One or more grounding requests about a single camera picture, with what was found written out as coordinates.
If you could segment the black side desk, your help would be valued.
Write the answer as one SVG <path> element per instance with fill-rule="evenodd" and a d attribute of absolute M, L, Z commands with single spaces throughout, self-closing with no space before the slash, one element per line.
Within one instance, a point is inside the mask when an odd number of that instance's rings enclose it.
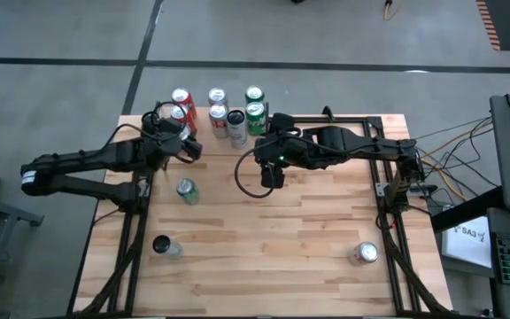
<path fill-rule="evenodd" d="M 491 236 L 491 296 L 495 316 L 510 319 L 510 284 L 502 284 L 494 268 L 493 233 L 510 234 L 510 209 L 506 207 L 502 186 L 472 198 L 431 218 L 434 231 L 447 230 L 477 217 L 488 218 Z"/>

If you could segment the green Sprite can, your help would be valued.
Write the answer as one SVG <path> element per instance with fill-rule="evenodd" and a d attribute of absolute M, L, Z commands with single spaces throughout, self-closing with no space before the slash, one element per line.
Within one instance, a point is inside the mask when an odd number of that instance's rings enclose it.
<path fill-rule="evenodd" d="M 199 201 L 199 192 L 196 184 L 189 178 L 183 178 L 176 184 L 176 192 L 188 205 L 196 205 Z"/>
<path fill-rule="evenodd" d="M 258 85 L 251 85 L 245 91 L 245 100 L 247 104 L 262 103 L 265 99 L 265 92 Z"/>
<path fill-rule="evenodd" d="M 260 136 L 266 129 L 266 110 L 263 103 L 252 102 L 245 108 L 247 131 L 252 136 Z"/>

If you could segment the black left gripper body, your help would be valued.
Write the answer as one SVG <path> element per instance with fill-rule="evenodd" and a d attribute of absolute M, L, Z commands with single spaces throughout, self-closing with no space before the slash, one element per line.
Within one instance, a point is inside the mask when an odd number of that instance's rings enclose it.
<path fill-rule="evenodd" d="M 144 165 L 152 171 L 164 167 L 172 156 L 182 149 L 182 139 L 178 133 L 161 132 L 157 134 L 141 132 L 143 139 L 138 156 Z"/>

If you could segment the white SA3 paper sheet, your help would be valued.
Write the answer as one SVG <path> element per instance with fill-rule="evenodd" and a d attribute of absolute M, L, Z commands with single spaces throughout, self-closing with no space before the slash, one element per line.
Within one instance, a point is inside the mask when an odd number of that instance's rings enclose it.
<path fill-rule="evenodd" d="M 491 268 L 491 236 L 485 216 L 442 232 L 442 255 Z"/>

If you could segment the black power brick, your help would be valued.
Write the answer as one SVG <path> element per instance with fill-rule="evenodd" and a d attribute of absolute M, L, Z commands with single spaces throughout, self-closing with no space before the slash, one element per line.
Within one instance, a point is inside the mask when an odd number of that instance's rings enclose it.
<path fill-rule="evenodd" d="M 422 197 L 426 198 L 429 197 L 433 192 L 437 191 L 438 187 L 435 184 L 416 184 L 412 185 L 407 195 L 409 197 Z"/>

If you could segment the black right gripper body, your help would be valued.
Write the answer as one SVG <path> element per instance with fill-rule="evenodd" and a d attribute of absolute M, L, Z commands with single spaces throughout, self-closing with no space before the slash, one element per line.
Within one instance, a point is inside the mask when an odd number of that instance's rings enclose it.
<path fill-rule="evenodd" d="M 272 163 L 278 167 L 321 168 L 320 149 L 314 137 L 316 130 L 268 132 L 256 139 L 254 156 L 259 164 Z"/>

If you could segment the wooden shelf black metal frame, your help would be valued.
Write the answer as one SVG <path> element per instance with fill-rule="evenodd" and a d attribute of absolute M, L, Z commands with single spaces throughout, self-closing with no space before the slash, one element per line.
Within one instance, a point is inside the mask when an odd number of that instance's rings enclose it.
<path fill-rule="evenodd" d="M 161 119 L 171 118 L 170 112 L 173 106 L 175 105 L 171 103 L 162 106 L 160 102 L 157 102 L 152 111 L 157 112 Z M 203 145 L 200 159 L 192 162 L 185 151 L 181 149 L 178 154 L 180 158 L 172 156 L 166 165 L 161 168 L 163 171 L 168 169 L 188 171 L 207 169 L 209 163 L 215 163 L 217 160 L 222 160 L 224 165 L 230 165 L 231 160 L 237 160 L 241 154 L 254 146 L 255 138 L 253 136 L 247 138 L 247 144 L 243 149 L 233 148 L 229 136 L 227 138 L 217 138 L 212 130 L 208 107 L 197 109 L 197 117 L 194 122 L 197 126 L 197 133 L 194 134 L 193 138 Z"/>

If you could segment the white Celsius Arctic Vibe can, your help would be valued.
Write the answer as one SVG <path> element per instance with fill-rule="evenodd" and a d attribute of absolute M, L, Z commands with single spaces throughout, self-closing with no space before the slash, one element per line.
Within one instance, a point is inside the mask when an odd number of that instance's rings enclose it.
<path fill-rule="evenodd" d="M 233 148 L 243 149 L 247 144 L 246 118 L 241 110 L 230 111 L 227 116 L 228 135 Z"/>
<path fill-rule="evenodd" d="M 166 235 L 155 237 L 152 242 L 152 249 L 155 253 L 164 255 L 172 260 L 180 259 L 183 255 L 181 245 Z"/>

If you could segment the silver Diet Coke can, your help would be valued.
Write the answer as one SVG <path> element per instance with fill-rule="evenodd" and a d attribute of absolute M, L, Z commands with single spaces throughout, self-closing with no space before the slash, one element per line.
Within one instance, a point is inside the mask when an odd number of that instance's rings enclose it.
<path fill-rule="evenodd" d="M 217 138 L 228 136 L 228 109 L 224 105 L 214 104 L 209 108 L 209 118 L 212 125 L 212 132 Z"/>
<path fill-rule="evenodd" d="M 224 105 L 228 107 L 228 94 L 220 87 L 211 88 L 208 92 L 209 105 Z"/>
<path fill-rule="evenodd" d="M 378 248 L 374 243 L 361 242 L 349 254 L 348 260 L 354 266 L 363 266 L 377 261 Z"/>

